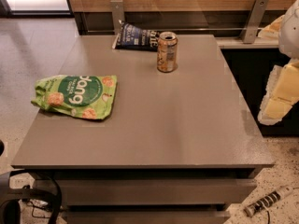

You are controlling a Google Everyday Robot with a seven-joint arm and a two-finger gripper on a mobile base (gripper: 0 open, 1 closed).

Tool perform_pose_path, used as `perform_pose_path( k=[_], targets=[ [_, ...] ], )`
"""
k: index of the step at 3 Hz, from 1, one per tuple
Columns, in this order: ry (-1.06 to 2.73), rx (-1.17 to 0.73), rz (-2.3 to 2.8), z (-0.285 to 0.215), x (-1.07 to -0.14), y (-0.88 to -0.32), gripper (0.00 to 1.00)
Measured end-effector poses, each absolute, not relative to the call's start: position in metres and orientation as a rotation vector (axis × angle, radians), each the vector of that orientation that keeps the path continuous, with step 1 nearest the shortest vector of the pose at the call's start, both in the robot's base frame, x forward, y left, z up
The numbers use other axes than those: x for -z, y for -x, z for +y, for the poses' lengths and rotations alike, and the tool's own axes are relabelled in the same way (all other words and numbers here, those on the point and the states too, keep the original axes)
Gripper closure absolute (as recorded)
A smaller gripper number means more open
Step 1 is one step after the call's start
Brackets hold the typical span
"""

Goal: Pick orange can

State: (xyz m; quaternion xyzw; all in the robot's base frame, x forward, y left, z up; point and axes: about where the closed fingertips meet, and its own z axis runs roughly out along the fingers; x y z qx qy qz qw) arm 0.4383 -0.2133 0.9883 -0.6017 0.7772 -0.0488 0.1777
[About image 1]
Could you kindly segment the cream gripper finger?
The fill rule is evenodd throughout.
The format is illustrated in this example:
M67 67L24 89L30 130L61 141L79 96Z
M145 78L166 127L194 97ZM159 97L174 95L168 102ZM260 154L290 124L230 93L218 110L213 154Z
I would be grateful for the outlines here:
M275 65L265 90L258 121L263 125L274 125L282 121L299 101L299 60L291 59L283 67Z

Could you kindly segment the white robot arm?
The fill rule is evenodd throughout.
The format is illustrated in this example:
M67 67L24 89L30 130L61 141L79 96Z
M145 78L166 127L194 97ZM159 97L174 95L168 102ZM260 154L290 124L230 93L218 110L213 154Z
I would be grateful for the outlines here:
M282 121L299 101L299 0L260 32L262 37L275 35L279 52L290 61L283 67L275 65L269 74L258 114L258 121L263 125Z

